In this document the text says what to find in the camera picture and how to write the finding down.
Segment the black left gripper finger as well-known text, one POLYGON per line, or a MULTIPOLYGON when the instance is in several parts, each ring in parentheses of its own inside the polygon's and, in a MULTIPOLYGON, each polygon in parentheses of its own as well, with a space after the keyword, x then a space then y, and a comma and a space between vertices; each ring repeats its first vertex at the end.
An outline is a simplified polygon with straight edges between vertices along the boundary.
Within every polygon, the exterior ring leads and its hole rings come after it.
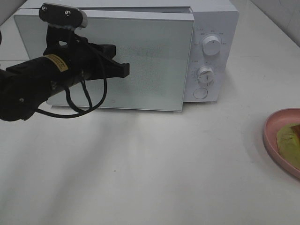
POLYGON ((94 61, 101 60, 113 60, 116 55, 115 45, 98 45, 94 43, 87 43, 87 48, 91 52, 92 59, 94 61))
POLYGON ((112 59, 103 58, 103 78, 125 78, 129 74, 129 63, 118 63, 112 59))

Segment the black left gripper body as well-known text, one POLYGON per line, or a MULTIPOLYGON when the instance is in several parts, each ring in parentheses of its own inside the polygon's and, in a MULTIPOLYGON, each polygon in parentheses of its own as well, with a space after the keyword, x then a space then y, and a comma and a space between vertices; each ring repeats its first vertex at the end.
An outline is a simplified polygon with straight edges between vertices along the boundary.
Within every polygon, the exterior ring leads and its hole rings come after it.
POLYGON ((53 96, 84 80, 103 78, 87 39, 74 30, 48 26, 42 56, 6 68, 6 96, 53 96))

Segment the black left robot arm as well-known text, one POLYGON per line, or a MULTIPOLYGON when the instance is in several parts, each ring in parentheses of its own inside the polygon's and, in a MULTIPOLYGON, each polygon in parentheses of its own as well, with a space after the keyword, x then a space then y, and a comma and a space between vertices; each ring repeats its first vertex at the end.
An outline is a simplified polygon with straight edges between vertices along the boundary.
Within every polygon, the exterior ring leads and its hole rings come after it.
POLYGON ((27 120, 34 113, 72 119, 100 107, 108 78, 129 75, 128 63, 113 60, 114 45, 89 43, 73 30, 48 26, 43 56, 0 71, 0 118, 27 120), (39 109, 50 97, 65 92, 70 115, 39 109))

